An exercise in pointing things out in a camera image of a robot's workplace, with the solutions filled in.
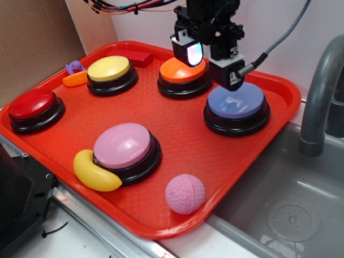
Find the black cable tie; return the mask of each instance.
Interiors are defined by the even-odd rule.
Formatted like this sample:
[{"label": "black cable tie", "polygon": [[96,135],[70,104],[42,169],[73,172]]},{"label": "black cable tie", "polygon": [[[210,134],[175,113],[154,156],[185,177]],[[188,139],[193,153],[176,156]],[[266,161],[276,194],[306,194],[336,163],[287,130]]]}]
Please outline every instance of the black cable tie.
[{"label": "black cable tie", "polygon": [[43,237],[43,238],[46,238],[49,234],[55,233],[55,232],[57,232],[57,231],[63,229],[67,224],[68,224],[68,222],[66,222],[65,224],[63,224],[63,225],[62,225],[61,227],[59,227],[58,229],[53,230],[53,231],[50,231],[50,232],[47,232],[47,233],[45,232],[45,230],[43,230],[42,237]]},{"label": "black cable tie", "polygon": [[102,9],[102,3],[98,2],[98,1],[95,1],[94,4],[93,4],[93,7],[100,11]]},{"label": "black cable tie", "polygon": [[139,14],[139,5],[137,3],[134,3],[134,6],[135,6],[134,14],[138,15]]}]

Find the red tray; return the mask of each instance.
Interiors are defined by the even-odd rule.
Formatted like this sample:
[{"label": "red tray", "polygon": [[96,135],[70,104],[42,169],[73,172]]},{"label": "red tray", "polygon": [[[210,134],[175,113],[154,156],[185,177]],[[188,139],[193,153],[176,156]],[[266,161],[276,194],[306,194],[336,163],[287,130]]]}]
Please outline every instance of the red tray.
[{"label": "red tray", "polygon": [[[0,111],[0,134],[40,161],[57,178],[93,203],[126,229],[150,239],[174,237],[201,224],[245,170],[259,156],[298,109],[297,87],[280,77],[252,72],[246,81],[259,86],[271,107],[269,123],[261,131],[229,138],[210,131],[203,119],[209,92],[196,98],[175,100],[162,96],[157,87],[160,65],[173,57],[170,50],[139,42],[107,45],[80,61],[89,67],[112,49],[153,53],[146,68],[137,67],[138,83],[129,91],[111,97],[92,95],[86,85],[65,87],[65,70],[35,88],[53,90],[66,105],[62,119],[39,133],[15,134],[10,127],[8,106]],[[162,162],[148,179],[113,192],[87,188],[75,176],[73,158],[83,149],[93,149],[108,128],[133,122],[145,126],[159,140]],[[179,215],[167,205],[168,182],[180,174],[193,174],[203,181],[206,201],[191,215]]]}]

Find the purple button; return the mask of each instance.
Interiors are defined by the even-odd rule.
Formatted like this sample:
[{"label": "purple button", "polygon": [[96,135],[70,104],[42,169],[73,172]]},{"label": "purple button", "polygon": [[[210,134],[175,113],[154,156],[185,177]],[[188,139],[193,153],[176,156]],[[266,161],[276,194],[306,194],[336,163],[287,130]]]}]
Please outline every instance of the purple button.
[{"label": "purple button", "polygon": [[226,119],[252,116],[261,109],[263,101],[263,91],[256,85],[247,82],[244,82],[237,91],[229,91],[218,86],[208,97],[210,110]]},{"label": "purple button", "polygon": [[114,126],[99,136],[94,155],[103,167],[121,169],[142,160],[150,147],[149,131],[142,125],[126,123]]}]

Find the sink drain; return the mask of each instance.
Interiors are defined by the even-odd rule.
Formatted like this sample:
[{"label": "sink drain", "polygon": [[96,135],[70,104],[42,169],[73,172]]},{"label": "sink drain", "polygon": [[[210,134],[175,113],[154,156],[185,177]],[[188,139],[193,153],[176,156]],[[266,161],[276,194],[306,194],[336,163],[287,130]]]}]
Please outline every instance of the sink drain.
[{"label": "sink drain", "polygon": [[311,239],[320,229],[319,213],[297,199],[274,203],[268,210],[267,223],[278,237],[291,242]]}]

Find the yellow button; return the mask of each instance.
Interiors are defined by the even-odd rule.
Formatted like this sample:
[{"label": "yellow button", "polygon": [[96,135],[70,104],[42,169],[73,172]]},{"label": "yellow button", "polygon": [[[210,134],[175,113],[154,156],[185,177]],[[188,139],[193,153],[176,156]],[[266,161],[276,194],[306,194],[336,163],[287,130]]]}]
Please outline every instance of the yellow button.
[{"label": "yellow button", "polygon": [[91,80],[106,82],[120,78],[130,69],[128,58],[124,56],[107,56],[90,65],[87,74]]}]

